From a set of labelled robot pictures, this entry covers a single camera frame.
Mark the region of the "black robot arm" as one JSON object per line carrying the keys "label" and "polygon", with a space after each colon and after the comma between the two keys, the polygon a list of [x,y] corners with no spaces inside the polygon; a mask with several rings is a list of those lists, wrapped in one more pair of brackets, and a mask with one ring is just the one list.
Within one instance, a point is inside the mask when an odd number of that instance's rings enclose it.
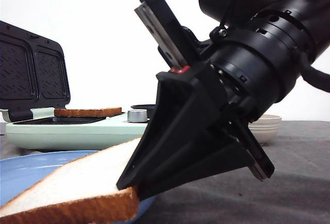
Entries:
{"label": "black robot arm", "polygon": [[312,67],[329,46],[329,0],[199,0],[219,22],[205,41],[165,0],[140,2],[136,14],[170,70],[157,74],[154,114],[117,187],[146,199],[242,167],[269,178],[274,166],[248,124],[299,76],[329,91],[329,75]]}

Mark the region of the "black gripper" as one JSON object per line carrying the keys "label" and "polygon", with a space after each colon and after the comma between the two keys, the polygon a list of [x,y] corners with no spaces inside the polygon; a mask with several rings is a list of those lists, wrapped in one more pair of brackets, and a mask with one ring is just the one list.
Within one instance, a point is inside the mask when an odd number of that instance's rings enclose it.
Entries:
{"label": "black gripper", "polygon": [[118,189],[186,183],[183,169],[192,161],[184,148],[211,125],[230,126],[251,155],[248,168],[256,178],[274,172],[248,124],[293,89],[298,56],[312,60],[309,0],[200,0],[200,7],[228,30],[221,35],[216,28],[200,42],[165,0],[141,0],[136,9],[171,68],[156,75],[156,109]]}

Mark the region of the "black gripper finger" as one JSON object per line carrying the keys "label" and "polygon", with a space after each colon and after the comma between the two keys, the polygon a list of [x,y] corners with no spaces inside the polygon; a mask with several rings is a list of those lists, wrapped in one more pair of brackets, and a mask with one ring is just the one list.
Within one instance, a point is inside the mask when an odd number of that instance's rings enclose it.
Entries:
{"label": "black gripper finger", "polygon": [[161,148],[165,129],[147,126],[141,141],[145,175],[138,182],[138,197],[144,200],[180,185],[225,173],[252,163],[252,157],[231,133],[229,125],[211,125],[191,138],[192,131],[170,134]]}

